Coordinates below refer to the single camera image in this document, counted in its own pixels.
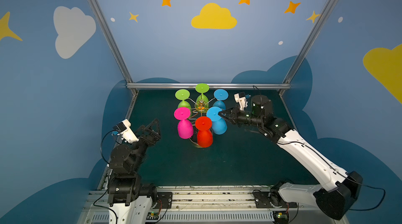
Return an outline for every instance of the dark green table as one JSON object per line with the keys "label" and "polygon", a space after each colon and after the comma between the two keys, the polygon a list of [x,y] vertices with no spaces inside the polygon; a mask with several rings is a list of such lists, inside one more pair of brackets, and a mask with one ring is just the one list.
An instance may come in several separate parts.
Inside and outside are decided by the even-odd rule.
{"label": "dark green table", "polygon": [[[315,178],[290,154],[264,136],[252,133],[253,127],[228,124],[223,135],[214,134],[214,143],[208,148],[196,148],[189,140],[178,136],[173,112],[180,102],[176,90],[139,91],[130,118],[131,128],[160,121],[162,139],[147,150],[147,158],[139,174],[143,183],[158,186],[173,185],[274,185],[289,179],[297,184],[317,184]],[[206,93],[209,99],[214,90]],[[234,107],[233,95],[241,91],[228,90],[226,108]],[[195,100],[199,93],[190,90]],[[257,91],[246,94],[258,95]],[[277,91],[262,91],[273,102],[274,114],[290,122]]]}

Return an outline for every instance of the green tabletop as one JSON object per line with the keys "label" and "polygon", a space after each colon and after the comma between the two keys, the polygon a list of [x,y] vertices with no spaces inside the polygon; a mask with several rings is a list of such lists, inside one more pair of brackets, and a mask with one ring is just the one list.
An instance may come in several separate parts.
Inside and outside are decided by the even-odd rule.
{"label": "green tabletop", "polygon": [[[214,89],[205,93],[213,98]],[[173,116],[179,100],[176,90],[141,90],[130,118],[132,130],[160,121],[161,140],[149,147],[139,169],[143,183],[157,186],[173,185],[274,185],[280,180],[297,184],[317,184],[316,179],[290,154],[264,136],[250,132],[256,128],[228,124],[223,135],[214,134],[208,148],[196,148],[177,133]],[[242,91],[228,90],[226,108],[236,105],[233,95]],[[245,91],[258,95],[257,91]],[[277,91],[262,91],[273,102],[274,114],[290,122]],[[195,100],[199,93],[190,90]]]}

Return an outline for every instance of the white cloud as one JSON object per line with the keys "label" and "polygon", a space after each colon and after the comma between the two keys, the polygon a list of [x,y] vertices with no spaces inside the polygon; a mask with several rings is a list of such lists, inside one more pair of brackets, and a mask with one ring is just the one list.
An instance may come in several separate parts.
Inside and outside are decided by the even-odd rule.
{"label": "white cloud", "polygon": [[64,59],[72,57],[93,36],[97,28],[95,20],[76,7],[57,7],[53,22],[58,34],[56,51]]}

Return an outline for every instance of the blue disc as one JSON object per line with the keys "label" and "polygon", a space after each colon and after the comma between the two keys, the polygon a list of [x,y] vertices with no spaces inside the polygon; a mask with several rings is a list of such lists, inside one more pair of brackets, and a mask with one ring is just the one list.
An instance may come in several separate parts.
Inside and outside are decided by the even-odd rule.
{"label": "blue disc", "polygon": [[207,117],[209,117],[212,122],[218,121],[221,119],[221,116],[218,115],[220,111],[222,111],[222,109],[219,107],[211,107],[207,111]]}
{"label": "blue disc", "polygon": [[228,92],[225,91],[225,90],[222,90],[222,89],[216,90],[216,91],[214,92],[214,97],[215,97],[217,100],[225,100],[225,99],[228,98],[228,96],[229,96]]}
{"label": "blue disc", "polygon": [[218,121],[212,122],[211,128],[215,134],[221,135],[224,134],[228,129],[228,125],[226,124],[225,120],[221,118]]}
{"label": "blue disc", "polygon": [[217,107],[221,108],[222,110],[226,110],[225,103],[220,100],[216,101],[212,106],[217,106]]}

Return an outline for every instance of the yellow cloud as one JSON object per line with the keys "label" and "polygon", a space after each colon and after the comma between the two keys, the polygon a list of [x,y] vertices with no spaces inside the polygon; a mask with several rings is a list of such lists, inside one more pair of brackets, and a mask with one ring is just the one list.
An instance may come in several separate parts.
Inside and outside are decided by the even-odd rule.
{"label": "yellow cloud", "polygon": [[363,58],[371,75],[402,103],[402,44],[393,50],[375,48]]}
{"label": "yellow cloud", "polygon": [[227,8],[221,8],[216,3],[208,3],[191,20],[191,25],[197,29],[231,29],[236,26],[237,20],[230,15]]}

